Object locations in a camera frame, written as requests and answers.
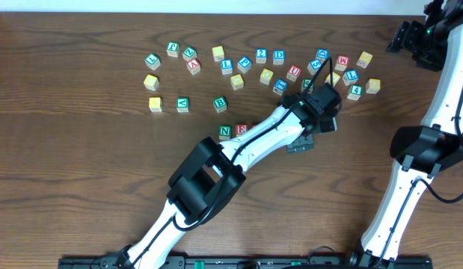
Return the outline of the red E block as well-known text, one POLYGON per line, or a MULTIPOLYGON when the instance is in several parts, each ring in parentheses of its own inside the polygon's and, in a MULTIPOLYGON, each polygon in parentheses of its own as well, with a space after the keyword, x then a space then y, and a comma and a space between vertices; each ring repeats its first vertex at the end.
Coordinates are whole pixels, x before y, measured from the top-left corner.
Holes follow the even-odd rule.
POLYGON ((239 137, 248 130, 247 124, 236 124, 236 136, 239 137))

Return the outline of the green N block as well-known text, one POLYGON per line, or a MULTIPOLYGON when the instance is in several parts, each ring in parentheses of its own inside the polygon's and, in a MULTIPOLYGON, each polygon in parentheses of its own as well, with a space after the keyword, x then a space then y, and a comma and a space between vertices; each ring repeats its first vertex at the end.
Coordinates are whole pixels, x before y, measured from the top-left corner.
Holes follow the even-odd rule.
POLYGON ((231 126, 219 126, 218 138, 220 140, 229 140, 232 135, 231 126))

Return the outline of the yellow O block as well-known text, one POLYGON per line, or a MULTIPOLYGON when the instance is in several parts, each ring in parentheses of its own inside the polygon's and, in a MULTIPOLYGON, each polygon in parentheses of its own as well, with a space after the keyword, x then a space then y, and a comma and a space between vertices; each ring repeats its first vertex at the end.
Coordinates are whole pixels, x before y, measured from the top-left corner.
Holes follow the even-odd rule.
POLYGON ((230 77, 230 84, 234 90, 239 90, 244 87, 244 79, 240 74, 230 77))

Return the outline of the blue L block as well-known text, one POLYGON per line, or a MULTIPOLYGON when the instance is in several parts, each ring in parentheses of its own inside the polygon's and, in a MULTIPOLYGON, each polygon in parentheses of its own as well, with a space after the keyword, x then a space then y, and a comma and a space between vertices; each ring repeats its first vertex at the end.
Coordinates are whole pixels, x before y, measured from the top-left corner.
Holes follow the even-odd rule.
POLYGON ((221 65, 221 74, 229 75, 233 73, 233 62, 231 59, 224 59, 220 62, 221 65))

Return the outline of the red A block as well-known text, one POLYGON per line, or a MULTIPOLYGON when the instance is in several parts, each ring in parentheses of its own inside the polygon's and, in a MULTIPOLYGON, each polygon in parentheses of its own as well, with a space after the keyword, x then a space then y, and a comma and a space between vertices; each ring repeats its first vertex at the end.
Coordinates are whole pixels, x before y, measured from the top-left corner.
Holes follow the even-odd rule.
POLYGON ((195 75, 201 71, 201 65, 200 62, 197 58, 193 58, 190 61, 186 63, 188 71, 192 74, 195 75))

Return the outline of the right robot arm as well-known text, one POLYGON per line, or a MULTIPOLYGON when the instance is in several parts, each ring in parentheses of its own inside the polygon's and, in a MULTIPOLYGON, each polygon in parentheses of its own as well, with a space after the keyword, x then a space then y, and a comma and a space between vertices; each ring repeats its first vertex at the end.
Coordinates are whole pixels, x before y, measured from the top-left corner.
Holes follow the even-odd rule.
POLYGON ((431 187, 442 171, 463 161, 463 0, 432 1, 423 23, 403 22, 386 51, 405 49, 417 67, 441 74, 437 90, 418 126, 396 131, 390 146, 393 168, 384 198, 361 238, 361 252, 351 253, 349 268, 427 268, 428 259, 398 257, 405 228, 425 191, 450 204, 431 187))

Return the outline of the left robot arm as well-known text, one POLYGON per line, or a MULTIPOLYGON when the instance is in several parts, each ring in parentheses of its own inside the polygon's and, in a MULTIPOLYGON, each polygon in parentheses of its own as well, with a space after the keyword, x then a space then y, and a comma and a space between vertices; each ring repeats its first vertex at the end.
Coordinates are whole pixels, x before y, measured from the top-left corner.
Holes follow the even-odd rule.
POLYGON ((170 177, 165 207, 147 234, 120 251, 118 268, 160 268, 186 232, 211 220, 225 207, 257 162, 300 137, 342 107, 329 84, 283 96, 271 115, 244 134, 216 143, 198 143, 170 177))

